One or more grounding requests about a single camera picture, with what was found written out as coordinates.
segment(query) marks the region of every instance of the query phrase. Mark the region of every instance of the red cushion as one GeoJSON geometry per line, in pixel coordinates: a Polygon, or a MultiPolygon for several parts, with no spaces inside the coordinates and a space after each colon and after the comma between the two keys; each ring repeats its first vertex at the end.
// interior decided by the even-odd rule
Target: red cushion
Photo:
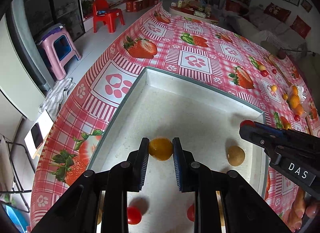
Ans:
{"type": "Polygon", "coordinates": [[[278,19],[279,21],[285,22],[289,17],[291,11],[280,8],[279,6],[276,6],[271,2],[264,10],[264,13],[278,19]]]}
{"type": "Polygon", "coordinates": [[[306,38],[309,31],[311,30],[311,27],[306,24],[298,15],[295,19],[295,21],[290,26],[293,30],[295,30],[302,38],[306,38]]]}
{"type": "Polygon", "coordinates": [[[226,0],[226,10],[239,13],[241,7],[242,7],[241,4],[239,4],[233,0],[226,0]]]}

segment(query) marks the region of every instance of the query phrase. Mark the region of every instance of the yellow fruit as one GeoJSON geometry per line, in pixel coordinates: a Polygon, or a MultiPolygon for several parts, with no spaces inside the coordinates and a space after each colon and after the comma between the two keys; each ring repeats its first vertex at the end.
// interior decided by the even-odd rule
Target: yellow fruit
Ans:
{"type": "Polygon", "coordinates": [[[288,129],[292,129],[292,126],[290,123],[286,123],[284,124],[284,129],[288,130],[288,129]]]}
{"type": "Polygon", "coordinates": [[[172,142],[167,138],[155,138],[149,143],[149,153],[157,160],[168,160],[173,153],[172,142]]]}
{"type": "Polygon", "coordinates": [[[301,116],[304,113],[304,109],[303,109],[302,105],[301,104],[297,105],[297,107],[294,109],[294,112],[297,115],[301,116]]]}
{"type": "Polygon", "coordinates": [[[292,95],[289,98],[289,106],[291,109],[295,109],[300,104],[299,97],[296,95],[292,95]]]}
{"type": "Polygon", "coordinates": [[[292,94],[296,96],[298,95],[298,88],[296,86],[292,87],[292,94]]]}
{"type": "Polygon", "coordinates": [[[259,71],[266,70],[266,67],[264,65],[258,65],[259,71]]]}
{"type": "Polygon", "coordinates": [[[283,98],[284,101],[287,101],[288,100],[288,94],[283,94],[282,98],[283,98]]]}
{"type": "Polygon", "coordinates": [[[277,91],[277,86],[276,86],[276,85],[271,86],[271,90],[272,90],[273,92],[276,92],[276,91],[277,91]]]}
{"type": "Polygon", "coordinates": [[[239,166],[244,161],[245,153],[244,153],[244,150],[242,150],[239,146],[233,145],[228,148],[227,157],[228,157],[228,162],[232,166],[239,166]]]}

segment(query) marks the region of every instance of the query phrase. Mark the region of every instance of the coffee table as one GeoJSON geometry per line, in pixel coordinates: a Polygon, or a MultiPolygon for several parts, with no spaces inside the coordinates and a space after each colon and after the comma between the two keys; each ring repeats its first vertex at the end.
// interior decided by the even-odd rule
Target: coffee table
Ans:
{"type": "Polygon", "coordinates": [[[211,15],[210,17],[201,18],[201,17],[193,15],[193,11],[185,9],[185,8],[178,8],[178,7],[170,6],[169,13],[175,14],[175,15],[180,15],[180,16],[186,17],[186,18],[204,21],[204,22],[207,22],[207,23],[210,23],[213,25],[217,25],[219,22],[219,19],[213,15],[211,15]]]}

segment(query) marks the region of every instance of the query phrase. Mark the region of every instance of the screw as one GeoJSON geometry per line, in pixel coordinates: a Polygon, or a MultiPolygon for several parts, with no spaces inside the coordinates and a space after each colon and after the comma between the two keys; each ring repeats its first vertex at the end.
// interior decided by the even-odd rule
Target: screw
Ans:
{"type": "Polygon", "coordinates": [[[238,176],[238,173],[235,171],[235,170],[230,170],[228,171],[228,175],[231,177],[231,178],[235,178],[238,176]]]}
{"type": "Polygon", "coordinates": [[[128,167],[130,166],[130,162],[128,162],[128,161],[123,161],[123,162],[120,164],[120,166],[121,166],[122,168],[128,168],[128,167]]]}
{"type": "Polygon", "coordinates": [[[193,161],[192,163],[190,163],[190,166],[192,168],[198,169],[200,167],[200,163],[198,163],[197,161],[193,161]]]}
{"type": "Polygon", "coordinates": [[[84,173],[83,173],[83,175],[84,175],[85,177],[90,177],[92,174],[93,174],[93,170],[86,170],[86,171],[84,171],[84,173]]]}

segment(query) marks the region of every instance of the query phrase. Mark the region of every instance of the orange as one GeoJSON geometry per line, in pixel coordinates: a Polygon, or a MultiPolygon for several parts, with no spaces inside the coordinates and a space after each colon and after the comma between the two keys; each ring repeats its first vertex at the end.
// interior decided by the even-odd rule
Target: orange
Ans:
{"type": "Polygon", "coordinates": [[[276,86],[276,85],[271,86],[271,90],[272,90],[273,92],[276,92],[276,91],[277,91],[277,86],[276,86]]]}
{"type": "Polygon", "coordinates": [[[296,96],[298,95],[298,88],[296,86],[292,87],[292,94],[296,96]]]}
{"type": "Polygon", "coordinates": [[[289,106],[291,109],[295,109],[300,104],[299,97],[296,95],[292,95],[289,98],[289,106]]]}
{"type": "Polygon", "coordinates": [[[288,94],[283,94],[282,98],[283,98],[284,101],[287,101],[288,100],[288,94]]]}
{"type": "Polygon", "coordinates": [[[294,112],[297,115],[301,116],[304,113],[304,109],[303,109],[302,105],[301,104],[297,105],[297,107],[294,109],[294,112]]]}
{"type": "Polygon", "coordinates": [[[155,138],[150,141],[149,153],[157,160],[168,160],[173,153],[172,142],[167,138],[155,138]]]}

